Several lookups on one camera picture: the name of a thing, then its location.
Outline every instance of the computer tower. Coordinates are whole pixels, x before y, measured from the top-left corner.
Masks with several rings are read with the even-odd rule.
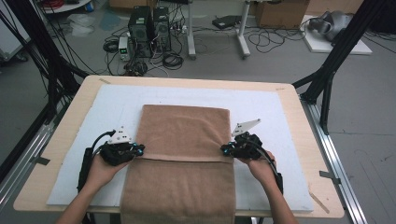
[[[169,9],[168,7],[155,7],[152,10],[155,35],[157,36],[157,50],[169,51],[171,47],[171,34],[169,25]]]
[[[148,6],[134,7],[128,22],[131,38],[137,42],[150,42],[155,37],[151,9]]]

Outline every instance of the floor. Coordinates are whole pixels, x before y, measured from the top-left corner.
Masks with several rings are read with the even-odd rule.
[[[53,19],[64,22],[67,16],[63,13]],[[95,18],[94,32],[86,37],[69,33],[66,39],[91,70],[108,74],[102,46],[106,37],[126,26],[127,16],[109,10],[107,4],[99,4],[89,16]],[[194,19],[194,26],[214,28],[211,25],[213,19],[214,16]],[[248,18],[247,24],[254,26],[254,19]],[[255,30],[248,28],[245,36],[248,38]],[[396,50],[395,41],[370,38]],[[390,224],[396,220],[396,181],[393,178],[396,175],[396,57],[394,52],[366,38],[362,40],[373,54],[349,55],[338,70],[333,80],[329,131],[368,223]],[[234,33],[206,31],[195,33],[197,59],[193,61],[187,56],[184,36],[180,42],[180,55],[184,58],[182,67],[178,70],[152,69],[145,77],[292,83],[318,70],[328,55],[311,53],[303,40],[287,39],[283,45],[267,53],[259,52],[248,42],[251,56],[243,60]],[[176,49],[180,48],[177,42],[173,44]],[[89,71],[81,62],[77,64]],[[113,73],[119,74],[123,73],[123,65],[116,55],[109,67]],[[297,92],[302,93],[305,88],[301,87]],[[0,67],[0,162],[18,143],[46,101],[44,85],[32,60],[26,63],[12,60]],[[21,185],[17,186],[0,207],[0,223],[53,223],[59,216],[58,213],[15,211],[12,204],[20,189]],[[109,223],[107,216],[99,216],[103,217],[97,218],[99,223]],[[341,219],[300,218],[299,221],[350,223],[347,216]],[[272,221],[267,218],[264,223]]]

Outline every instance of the black metal pole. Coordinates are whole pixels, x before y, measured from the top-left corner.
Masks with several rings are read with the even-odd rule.
[[[329,134],[327,120],[334,75],[387,1],[395,0],[364,0],[319,70],[293,83],[295,88],[299,88],[311,82],[306,92],[301,94],[301,99],[309,104],[315,104],[320,94],[325,91],[320,111],[320,126],[326,134]]]

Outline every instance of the towel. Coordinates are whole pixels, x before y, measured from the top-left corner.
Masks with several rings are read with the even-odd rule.
[[[230,112],[221,108],[144,105],[121,199],[122,223],[233,223]]]

